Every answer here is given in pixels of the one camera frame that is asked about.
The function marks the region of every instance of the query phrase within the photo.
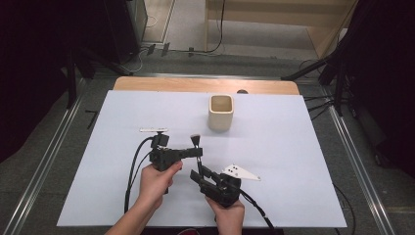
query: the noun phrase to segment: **person's left hand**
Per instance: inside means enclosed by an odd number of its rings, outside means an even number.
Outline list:
[[[153,164],[149,164],[141,171],[140,194],[137,201],[151,205],[154,210],[162,203],[162,195],[173,184],[173,175],[183,166],[181,161],[176,162],[167,170],[160,172]]]

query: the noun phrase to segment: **person's right hand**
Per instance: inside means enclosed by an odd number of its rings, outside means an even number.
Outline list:
[[[149,164],[141,170],[140,194],[137,201],[145,202],[156,210],[161,206],[162,195],[173,184],[173,176],[183,163],[178,161],[165,171],[156,170],[153,164]]]
[[[238,200],[231,207],[224,208],[214,200],[208,197],[205,198],[216,214],[219,235],[241,235],[245,215],[245,206],[241,201]]]

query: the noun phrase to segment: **white paper piece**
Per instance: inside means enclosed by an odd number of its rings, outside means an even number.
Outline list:
[[[222,170],[222,173],[232,176],[234,178],[260,180],[259,176],[252,174],[251,172],[235,164],[231,164],[224,168]]]
[[[124,194],[135,151],[153,133],[168,128],[170,149],[192,148],[201,134],[202,161],[213,171],[238,163],[260,172],[261,181],[241,188],[279,227],[345,227],[346,222],[301,96],[235,94],[231,128],[208,128],[209,93],[109,91],[70,187],[59,226],[114,225],[123,215]],[[138,157],[150,151],[145,145]],[[196,159],[183,161],[149,226],[215,226],[214,214],[190,179]],[[139,174],[130,205],[138,196]],[[245,204],[244,226],[266,227]]]

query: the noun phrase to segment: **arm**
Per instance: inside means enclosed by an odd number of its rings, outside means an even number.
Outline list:
[[[131,209],[107,232],[112,234],[140,234],[156,209],[161,206],[162,195],[172,185],[173,175],[183,166],[182,162],[173,164],[163,172],[152,164],[141,171],[140,195]]]
[[[241,201],[238,200],[231,207],[224,208],[214,200],[208,197],[206,199],[216,214],[219,235],[241,235],[245,215],[245,206]]]

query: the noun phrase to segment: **metal frame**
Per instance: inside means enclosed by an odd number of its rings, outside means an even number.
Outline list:
[[[322,87],[322,92],[324,95],[331,95],[331,92],[327,87]],[[364,166],[363,161],[361,160],[360,155],[351,139],[344,118],[338,116],[338,113],[333,106],[330,107],[330,114],[336,128],[339,131],[342,142],[345,145],[347,156],[357,176],[357,180],[359,181],[360,187],[367,200],[370,211],[372,212],[378,225],[379,231],[382,235],[395,235],[396,233],[392,227],[392,222],[389,219],[381,198],[379,197],[375,186],[369,177],[366,167]]]
[[[168,76],[168,77],[189,77],[189,78],[234,78],[234,79],[255,79],[255,80],[279,80],[278,77],[267,77],[267,76],[232,76],[232,75],[189,75],[189,74],[170,74],[170,73],[147,73],[141,74],[142,76]],[[89,85],[89,80],[81,78],[78,83],[79,96],[75,100],[71,109],[67,110],[64,118],[62,119],[55,135],[49,144],[36,172],[33,174],[28,186],[24,190],[22,197],[15,209],[9,224],[4,231],[4,235],[8,234],[19,234],[23,228],[24,222],[40,192],[40,189],[47,177],[47,174],[53,164],[56,155],[66,137],[66,134],[70,128],[70,125],[78,111],[79,105],[84,97],[86,87]],[[322,93],[324,95],[331,95],[330,90],[327,87],[322,86]],[[330,114],[333,122],[339,131],[339,135],[342,138],[343,144],[345,145],[347,156],[349,157],[350,163],[356,173],[360,187],[362,188],[363,194],[366,197],[368,206],[375,218],[375,221],[379,227],[382,235],[394,235],[394,229],[392,227],[391,220],[388,217],[386,209],[381,202],[381,199],[376,192],[376,189],[369,177],[366,168],[360,159],[358,151],[348,133],[346,123],[342,117],[337,115],[336,110],[330,107]]]
[[[28,214],[30,213],[30,210],[53,164],[53,161],[55,160],[59,152],[59,149],[65,139],[65,136],[67,135],[70,125],[77,113],[79,104],[82,101],[83,95],[88,84],[88,80],[85,80],[84,78],[80,79],[77,85],[79,96],[74,101],[72,107],[65,112],[65,115],[61,123],[59,124],[59,127],[56,130],[45,154],[43,155],[43,158],[40,161],[40,164],[37,167],[36,172],[31,177],[29,184],[27,185],[21,198],[19,199],[15,212],[13,213],[12,218],[9,221],[9,224],[7,225],[6,230],[3,233],[4,235],[20,234],[24,222]]]

